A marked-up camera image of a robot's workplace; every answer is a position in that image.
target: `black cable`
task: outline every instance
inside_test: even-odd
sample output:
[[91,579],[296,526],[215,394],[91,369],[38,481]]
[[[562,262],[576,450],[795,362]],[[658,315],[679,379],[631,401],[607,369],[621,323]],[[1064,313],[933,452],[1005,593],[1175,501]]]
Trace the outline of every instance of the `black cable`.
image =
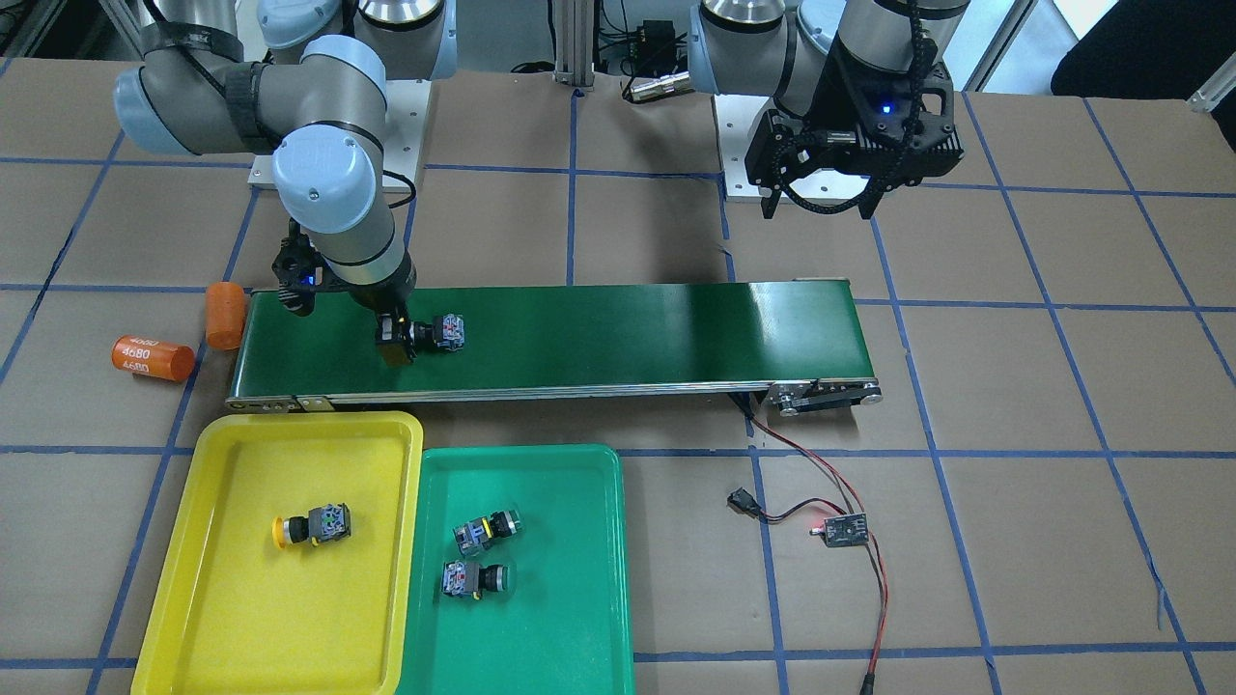
[[[163,12],[158,9],[158,5],[154,4],[154,0],[142,0],[142,5],[146,7],[146,11],[151,14],[151,17],[157,23],[162,25],[168,23],[167,17],[163,16]],[[193,70],[197,72],[199,75],[201,75],[201,79],[206,80],[206,83],[209,83],[210,87],[213,87],[214,90],[218,92],[220,96],[222,96],[224,99],[227,98],[227,93],[224,89],[224,85],[218,79],[215,79],[215,75],[210,74],[210,70],[208,70],[206,67],[203,66],[200,61],[198,61],[197,56],[190,53],[187,47],[179,43],[177,43],[176,48],[177,52],[180,53],[180,56],[184,58],[184,61],[189,63],[189,67],[193,68]]]
[[[738,394],[738,393],[730,393],[729,394],[729,399],[733,401],[735,406],[738,406],[738,409],[743,412],[743,417],[745,417],[753,425],[758,427],[761,430],[768,432],[769,435],[771,435],[771,437],[776,437],[776,438],[781,439],[781,441],[784,441],[785,444],[787,444],[790,446],[794,446],[795,449],[797,449],[797,451],[800,454],[802,454],[807,459],[811,459],[815,455],[812,451],[808,451],[808,450],[798,446],[794,441],[791,441],[791,440],[789,440],[789,439],[786,439],[784,437],[777,435],[772,430],[772,428],[770,428],[766,424],[761,423],[755,417],[755,412],[751,409],[748,398],[749,398],[749,396],[745,396],[745,394],[742,394],[742,396]],[[842,502],[845,503],[845,513],[853,514],[854,513],[854,502],[852,501],[850,493],[847,491],[845,486],[842,485],[840,477],[838,477],[838,475],[836,472],[833,472],[828,467],[824,467],[824,466],[817,466],[817,467],[819,467],[821,472],[824,474],[824,477],[827,477],[829,481],[832,481],[832,484],[837,487],[837,491],[842,496]]]
[[845,510],[838,507],[837,505],[829,502],[828,500],[824,500],[823,497],[812,497],[810,500],[803,500],[802,502],[798,502],[797,505],[790,507],[789,510],[781,512],[780,514],[770,514],[768,512],[761,512],[760,516],[768,523],[781,523],[785,519],[787,519],[791,516],[794,516],[794,513],[797,512],[798,510],[806,507],[807,505],[823,505],[823,506],[828,507],[829,510],[837,512],[838,514],[844,514],[845,513]]
[[408,203],[412,203],[413,200],[417,199],[417,184],[412,183],[410,178],[403,176],[402,173],[397,173],[397,172],[392,172],[392,171],[387,171],[387,169],[382,169],[382,173],[384,173],[386,176],[388,176],[388,177],[391,177],[391,178],[393,178],[393,179],[396,179],[396,181],[398,181],[400,183],[407,183],[408,184],[408,197],[407,198],[402,198],[399,200],[396,200],[394,203],[391,203],[389,205],[387,205],[387,208],[391,208],[392,210],[396,209],[396,208],[402,208],[402,207],[407,205]]
[[17,40],[17,32],[21,31],[22,25],[30,17],[32,5],[33,0],[25,0],[23,2],[17,2],[0,10],[0,16],[9,17],[9,28],[0,33],[0,56]]
[[901,136],[901,141],[897,143],[897,156],[889,166],[889,168],[878,177],[871,177],[866,181],[866,185],[863,190],[854,195],[844,203],[838,203],[836,205],[817,205],[802,195],[798,195],[794,188],[790,187],[790,181],[786,178],[787,172],[781,171],[781,162],[785,161],[786,155],[795,155],[800,148],[816,145],[826,145],[819,142],[818,136],[815,134],[800,134],[795,137],[789,139],[781,147],[777,148],[776,153],[772,156],[776,183],[781,187],[781,192],[794,202],[795,205],[817,215],[836,215],[838,213],[844,213],[855,205],[866,203],[876,194],[884,194],[886,187],[896,177],[897,172],[901,171],[901,166],[906,161],[906,156],[910,153],[910,142],[917,135],[920,126],[918,116],[922,113],[922,89],[923,89],[923,61],[927,59],[927,43],[923,41],[923,27],[922,27],[922,14],[918,9],[918,0],[906,0],[906,6],[910,10],[910,46],[912,51],[912,58],[910,61],[910,115],[905,120],[905,132]]
[[[640,64],[638,64],[638,66],[635,66],[634,63],[632,64],[630,77],[627,80],[627,85],[622,88],[622,98],[623,98],[624,101],[629,101],[632,104],[635,103],[635,99],[630,95],[630,88],[635,83],[635,75],[639,74],[639,70],[644,66],[646,66],[649,62],[651,62],[653,58],[655,58],[655,57],[660,56],[661,53],[664,53],[666,48],[674,48],[675,51],[677,51],[679,41],[682,41],[684,38],[686,38],[686,36],[687,36],[687,32],[684,31],[682,33],[677,35],[677,37],[675,37],[674,41],[666,41],[665,43],[661,45],[660,48],[658,48],[656,51],[653,51],[651,53],[649,53]],[[660,99],[664,99],[665,96],[669,96],[669,95],[667,94],[662,95],[662,96],[660,96]],[[653,101],[656,101],[656,100],[658,99],[655,99],[655,98],[654,99],[648,99],[646,101],[640,101],[640,104],[649,104],[649,103],[653,103]]]
[[550,63],[548,61],[533,61],[530,63],[519,63],[518,66],[510,68],[510,72],[518,74],[551,73],[554,72],[554,63]]
[[604,0],[597,4],[601,5],[601,17],[606,20],[606,23],[609,25],[609,28],[617,31],[618,33],[630,33],[629,31],[618,28],[618,25],[616,25],[613,20],[609,19],[609,12],[606,11]]
[[554,62],[557,62],[557,31],[554,28],[554,0],[545,0],[549,6],[549,45],[554,49]]
[[618,6],[622,7],[622,30],[630,35],[630,23],[627,21],[627,0],[618,0]]
[[360,0],[344,0],[340,14],[344,17],[344,28],[340,33],[356,38],[356,11],[360,10]]

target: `yellow tray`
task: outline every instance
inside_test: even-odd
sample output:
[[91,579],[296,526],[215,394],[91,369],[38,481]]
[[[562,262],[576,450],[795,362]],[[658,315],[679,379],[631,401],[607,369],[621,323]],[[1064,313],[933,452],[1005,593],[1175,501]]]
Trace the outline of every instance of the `yellow tray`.
[[[231,416],[198,440],[133,695],[387,695],[399,684],[420,423]],[[352,535],[286,550],[276,516],[346,502]]]

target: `wire connector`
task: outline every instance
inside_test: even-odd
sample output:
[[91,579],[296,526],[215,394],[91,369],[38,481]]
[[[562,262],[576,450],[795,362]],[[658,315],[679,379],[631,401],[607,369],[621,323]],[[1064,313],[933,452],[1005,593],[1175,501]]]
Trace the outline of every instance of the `wire connector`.
[[755,501],[755,497],[751,497],[751,493],[748,492],[745,487],[739,487],[738,490],[730,492],[726,501],[730,507],[734,507],[744,514],[750,514],[755,518],[764,516],[764,508],[760,507],[760,503]]

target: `orange cylinder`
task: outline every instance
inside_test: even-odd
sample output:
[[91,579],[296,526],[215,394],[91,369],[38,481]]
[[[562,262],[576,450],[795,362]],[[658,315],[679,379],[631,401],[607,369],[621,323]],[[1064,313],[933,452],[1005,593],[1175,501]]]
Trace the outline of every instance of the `orange cylinder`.
[[240,348],[245,333],[245,289],[235,282],[206,288],[206,345],[215,350]]
[[192,348],[136,335],[122,335],[111,346],[111,366],[168,381],[189,378],[194,361]]

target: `light blue joint cover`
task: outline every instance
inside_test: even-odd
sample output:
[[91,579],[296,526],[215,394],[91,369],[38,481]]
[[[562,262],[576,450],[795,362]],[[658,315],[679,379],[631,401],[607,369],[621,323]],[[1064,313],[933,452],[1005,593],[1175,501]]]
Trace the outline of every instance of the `light blue joint cover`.
[[700,17],[700,5],[691,6],[691,33],[687,35],[687,72],[691,73],[691,87],[705,94],[721,94],[717,89],[717,77],[712,74],[712,61],[708,58],[708,40],[703,32],[703,20]]
[[297,129],[283,139],[272,163],[283,207],[319,234],[352,229],[373,207],[373,164],[344,129],[325,124]]
[[120,73],[116,87],[111,90],[111,103],[120,127],[142,150],[157,155],[193,155],[163,125],[163,119],[151,106],[151,100],[142,89],[141,68],[129,68]]
[[442,42],[438,45],[438,61],[429,79],[446,79],[459,69],[459,42],[455,40],[455,0],[446,0],[442,7]]
[[833,47],[844,11],[844,0],[802,0],[798,5],[798,26],[802,28],[802,35],[826,56]]
[[378,58],[378,54],[365,43],[341,33],[328,33],[314,38],[309,46],[305,46],[300,62],[305,62],[309,56],[330,56],[352,66],[370,78],[370,82],[382,90],[382,98],[386,99],[386,66],[382,64],[382,58]]
[[290,48],[321,31],[340,0],[258,0],[257,25],[269,48]]

